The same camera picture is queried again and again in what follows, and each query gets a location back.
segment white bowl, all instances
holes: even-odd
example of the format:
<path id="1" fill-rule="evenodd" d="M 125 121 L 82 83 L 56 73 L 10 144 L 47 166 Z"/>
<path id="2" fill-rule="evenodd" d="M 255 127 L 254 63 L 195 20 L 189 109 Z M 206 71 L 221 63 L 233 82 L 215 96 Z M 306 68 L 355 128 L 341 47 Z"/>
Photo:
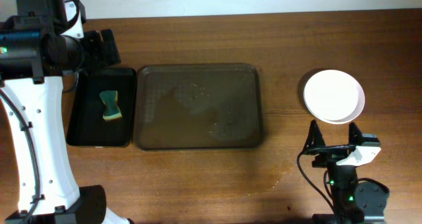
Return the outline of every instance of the white bowl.
<path id="1" fill-rule="evenodd" d="M 316 118 L 335 125 L 356 119 L 365 105 L 362 86 L 354 77 L 339 70 L 314 74 L 305 85 L 303 98 Z"/>

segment black tray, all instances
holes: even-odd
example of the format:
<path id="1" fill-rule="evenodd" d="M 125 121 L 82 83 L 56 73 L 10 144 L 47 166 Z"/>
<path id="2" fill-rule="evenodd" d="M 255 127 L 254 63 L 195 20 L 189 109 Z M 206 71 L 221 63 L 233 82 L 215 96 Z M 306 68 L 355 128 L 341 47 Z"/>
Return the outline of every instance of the black tray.
<path id="1" fill-rule="evenodd" d="M 250 65 L 156 65 L 138 72 L 134 143 L 142 150 L 252 148 L 262 140 Z"/>
<path id="2" fill-rule="evenodd" d="M 118 91 L 122 118 L 104 121 L 100 92 Z M 136 92 L 133 69 L 102 69 L 80 73 L 66 141 L 72 146 L 126 146 L 131 139 Z"/>

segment gray tray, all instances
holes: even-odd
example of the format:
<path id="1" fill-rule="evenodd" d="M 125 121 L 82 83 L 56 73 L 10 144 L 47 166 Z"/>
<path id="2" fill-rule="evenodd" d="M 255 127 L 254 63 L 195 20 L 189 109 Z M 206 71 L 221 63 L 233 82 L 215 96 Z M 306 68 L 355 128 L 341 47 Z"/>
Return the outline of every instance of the gray tray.
<path id="1" fill-rule="evenodd" d="M 133 140 L 142 150 L 259 145 L 262 114 L 256 69 L 244 64 L 140 69 Z"/>

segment yellow sponge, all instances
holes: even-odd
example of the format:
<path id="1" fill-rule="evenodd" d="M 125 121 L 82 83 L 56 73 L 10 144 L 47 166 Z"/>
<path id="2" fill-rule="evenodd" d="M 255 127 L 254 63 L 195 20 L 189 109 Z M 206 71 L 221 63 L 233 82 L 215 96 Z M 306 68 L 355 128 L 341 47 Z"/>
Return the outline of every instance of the yellow sponge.
<path id="1" fill-rule="evenodd" d="M 105 105 L 103 119 L 105 121 L 112 121 L 122 117 L 120 108 L 117 105 L 117 91 L 104 91 L 100 93 L 100 98 Z"/>

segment wooden table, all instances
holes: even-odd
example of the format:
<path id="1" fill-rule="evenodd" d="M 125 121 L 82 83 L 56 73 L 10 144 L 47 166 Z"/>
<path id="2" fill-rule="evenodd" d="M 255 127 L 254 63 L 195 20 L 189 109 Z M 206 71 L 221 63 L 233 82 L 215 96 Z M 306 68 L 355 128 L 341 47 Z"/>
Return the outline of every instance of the wooden table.
<path id="1" fill-rule="evenodd" d="M 330 213 L 300 175 L 297 154 L 313 117 L 301 87 L 315 69 L 353 75 L 366 93 L 355 120 L 377 134 L 382 151 L 358 168 L 390 187 L 389 223 L 422 219 L 422 10 L 257 14 L 90 20 L 111 28 L 122 63 L 250 63 L 260 73 L 264 144 L 255 150 L 142 152 L 68 146 L 79 186 L 101 184 L 107 205 L 135 223 L 252 223 Z M 72 78 L 65 81 L 70 86 Z M 74 94 L 63 97 L 69 124 Z M 319 122 L 328 145 L 347 142 L 347 125 Z M 5 113 L 0 113 L 0 219 L 17 209 L 18 173 Z M 305 172 L 322 187 L 323 169 Z"/>

